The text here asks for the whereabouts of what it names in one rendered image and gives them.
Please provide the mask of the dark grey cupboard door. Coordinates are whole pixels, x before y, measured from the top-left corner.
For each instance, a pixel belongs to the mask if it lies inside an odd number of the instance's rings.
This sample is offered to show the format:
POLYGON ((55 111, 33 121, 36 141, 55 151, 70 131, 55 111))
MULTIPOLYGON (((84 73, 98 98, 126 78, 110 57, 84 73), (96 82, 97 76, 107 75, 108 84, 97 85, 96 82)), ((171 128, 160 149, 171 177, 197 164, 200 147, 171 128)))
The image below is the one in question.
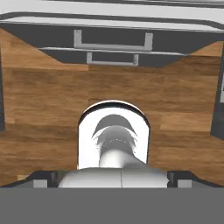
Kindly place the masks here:
POLYGON ((224 87, 224 52, 221 57, 220 75, 217 84, 215 104, 213 110, 213 120, 211 126, 211 135, 224 140, 224 103, 221 103, 221 90, 224 87))

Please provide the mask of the small dark grey drawer front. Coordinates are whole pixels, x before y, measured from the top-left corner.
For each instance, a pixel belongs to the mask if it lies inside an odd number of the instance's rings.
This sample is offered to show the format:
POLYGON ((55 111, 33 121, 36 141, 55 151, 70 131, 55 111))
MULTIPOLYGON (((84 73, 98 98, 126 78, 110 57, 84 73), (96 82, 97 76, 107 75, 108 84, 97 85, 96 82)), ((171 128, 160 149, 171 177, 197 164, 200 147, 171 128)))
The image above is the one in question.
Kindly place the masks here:
MULTIPOLYGON (((41 52, 49 55, 61 63, 87 64, 87 51, 65 49, 41 49, 41 52)), ((183 55, 171 54, 140 54, 138 67, 164 67, 183 58, 183 55)))

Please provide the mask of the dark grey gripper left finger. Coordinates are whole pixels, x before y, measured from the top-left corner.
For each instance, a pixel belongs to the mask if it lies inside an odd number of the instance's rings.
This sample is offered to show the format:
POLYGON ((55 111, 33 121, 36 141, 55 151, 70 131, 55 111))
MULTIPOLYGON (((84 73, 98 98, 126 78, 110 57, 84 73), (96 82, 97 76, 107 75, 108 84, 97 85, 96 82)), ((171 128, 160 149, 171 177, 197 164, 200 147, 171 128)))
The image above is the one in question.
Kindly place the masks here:
POLYGON ((34 171, 27 178, 4 185, 3 188, 51 188, 55 186, 54 171, 34 171))

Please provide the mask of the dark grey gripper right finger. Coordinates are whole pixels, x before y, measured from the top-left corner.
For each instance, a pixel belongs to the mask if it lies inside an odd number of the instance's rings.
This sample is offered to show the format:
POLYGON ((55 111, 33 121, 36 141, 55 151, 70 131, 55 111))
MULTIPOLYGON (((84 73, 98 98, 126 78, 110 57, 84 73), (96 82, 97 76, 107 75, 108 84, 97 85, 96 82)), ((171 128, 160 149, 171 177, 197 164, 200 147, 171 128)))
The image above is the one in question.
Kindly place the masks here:
POLYGON ((167 178, 169 188, 224 188, 224 185, 201 179, 191 171, 168 171, 167 178))

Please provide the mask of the white rounded cylinder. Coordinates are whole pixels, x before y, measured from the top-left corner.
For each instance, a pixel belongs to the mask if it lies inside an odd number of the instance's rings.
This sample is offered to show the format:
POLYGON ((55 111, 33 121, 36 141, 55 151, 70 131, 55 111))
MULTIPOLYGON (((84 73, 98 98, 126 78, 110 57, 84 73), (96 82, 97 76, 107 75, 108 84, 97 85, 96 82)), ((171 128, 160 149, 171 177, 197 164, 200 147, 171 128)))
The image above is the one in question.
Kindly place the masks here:
POLYGON ((60 188, 166 188, 167 174, 148 165, 151 126, 125 101, 100 101, 78 122, 77 169, 60 188))

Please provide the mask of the large dark grey drawer front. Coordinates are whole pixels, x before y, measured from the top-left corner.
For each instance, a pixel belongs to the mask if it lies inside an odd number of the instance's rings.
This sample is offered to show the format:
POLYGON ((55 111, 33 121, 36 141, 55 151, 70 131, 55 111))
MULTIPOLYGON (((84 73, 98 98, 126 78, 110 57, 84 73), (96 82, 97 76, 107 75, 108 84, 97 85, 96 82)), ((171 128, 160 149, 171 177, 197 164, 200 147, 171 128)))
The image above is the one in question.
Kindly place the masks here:
POLYGON ((202 31, 139 30, 125 28, 78 27, 49 24, 2 24, 1 28, 41 49, 65 49, 87 52, 115 52, 140 54, 183 55, 183 58, 217 41, 224 41, 224 33, 202 31), (144 34, 153 34, 151 52, 98 50, 74 48, 74 30, 82 30, 82 42, 142 46, 144 34))

